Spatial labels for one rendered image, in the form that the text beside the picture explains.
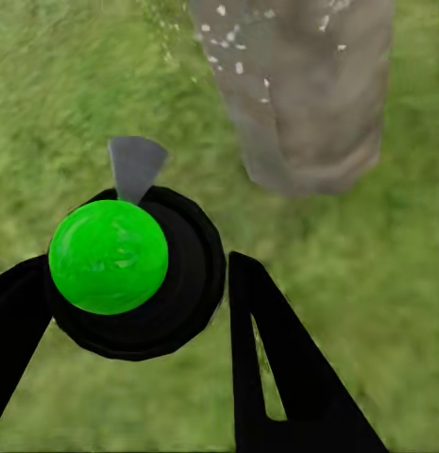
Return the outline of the pesticide atomizer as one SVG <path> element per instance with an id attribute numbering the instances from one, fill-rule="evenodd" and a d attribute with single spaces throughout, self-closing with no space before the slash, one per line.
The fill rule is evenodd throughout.
<path id="1" fill-rule="evenodd" d="M 225 300 L 219 230 L 194 201 L 152 186 L 170 162 L 135 135 L 108 140 L 115 187 L 71 212 L 50 243 L 45 296 L 59 327 L 104 358 L 176 353 Z"/>

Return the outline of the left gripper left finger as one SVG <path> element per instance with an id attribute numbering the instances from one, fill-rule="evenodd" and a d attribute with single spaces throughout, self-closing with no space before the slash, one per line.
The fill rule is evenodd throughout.
<path id="1" fill-rule="evenodd" d="M 0 276 L 0 417 L 48 327 L 43 268 L 47 255 Z"/>

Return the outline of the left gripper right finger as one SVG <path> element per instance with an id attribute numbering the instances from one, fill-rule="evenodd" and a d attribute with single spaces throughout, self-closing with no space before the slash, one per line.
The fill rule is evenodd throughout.
<path id="1" fill-rule="evenodd" d="M 265 268 L 229 252 L 236 453 L 389 453 Z M 254 315 L 288 420 L 265 412 Z"/>

